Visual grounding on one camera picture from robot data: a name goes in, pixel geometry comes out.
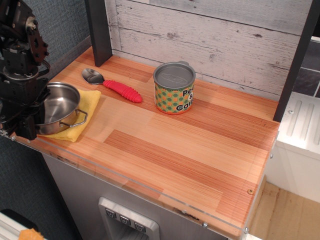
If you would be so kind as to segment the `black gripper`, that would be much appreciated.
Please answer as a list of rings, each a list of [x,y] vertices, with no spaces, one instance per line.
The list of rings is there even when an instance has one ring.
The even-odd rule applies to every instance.
[[[15,125],[15,134],[27,140],[37,137],[36,125],[45,122],[45,98],[49,79],[34,75],[0,74],[0,123]]]

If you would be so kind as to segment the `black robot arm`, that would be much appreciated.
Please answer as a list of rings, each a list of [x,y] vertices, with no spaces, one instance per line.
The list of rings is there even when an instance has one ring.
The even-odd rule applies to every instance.
[[[0,134],[37,137],[49,95],[48,44],[32,9],[22,0],[0,2]]]

